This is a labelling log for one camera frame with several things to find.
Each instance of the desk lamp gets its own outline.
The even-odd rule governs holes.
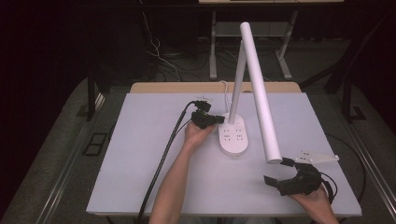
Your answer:
[[[280,163],[282,162],[282,157],[279,152],[276,131],[268,105],[264,81],[262,79],[262,70],[260,69],[249,23],[243,22],[240,25],[240,29],[242,41],[236,67],[233,99],[230,112],[223,115],[225,121],[223,124],[219,125],[219,141],[223,152],[232,157],[242,155],[248,147],[245,122],[243,118],[236,114],[242,80],[247,64],[250,81],[253,87],[257,117],[259,118],[260,130],[262,132],[265,159],[267,163]]]

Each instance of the power strip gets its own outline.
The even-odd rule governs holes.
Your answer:
[[[224,123],[219,124],[219,141],[222,151],[231,157],[242,155],[248,148],[248,135],[244,120],[235,115],[234,124],[228,123],[229,113],[224,115]]]

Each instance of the dark background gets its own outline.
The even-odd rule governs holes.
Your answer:
[[[340,7],[302,10],[293,37],[295,40],[344,38],[359,41],[387,14],[392,2],[346,0]],[[0,217],[7,210],[68,96],[89,71],[97,75],[96,82],[101,91],[108,91],[113,83],[130,85],[134,80],[150,75],[147,32],[141,13],[125,9],[78,9],[75,3],[48,0],[0,2]],[[177,3],[196,4],[196,1],[161,1],[164,5]],[[288,16],[289,13],[283,11],[271,18]],[[261,13],[248,11],[219,12],[219,16],[226,20],[239,20],[248,15],[258,20],[264,17]],[[395,15],[393,9],[351,72],[355,84],[365,92],[394,132]],[[210,32],[210,18],[210,11],[148,12],[149,25],[155,35],[191,57],[194,57],[196,37]]]

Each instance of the person's right arm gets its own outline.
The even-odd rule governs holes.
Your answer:
[[[319,224],[338,224],[338,220],[332,211],[325,189],[320,188],[309,195],[290,195],[297,201],[306,213]]]

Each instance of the forearm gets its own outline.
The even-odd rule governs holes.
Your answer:
[[[192,150],[183,146],[158,190],[150,223],[178,223],[187,185]]]

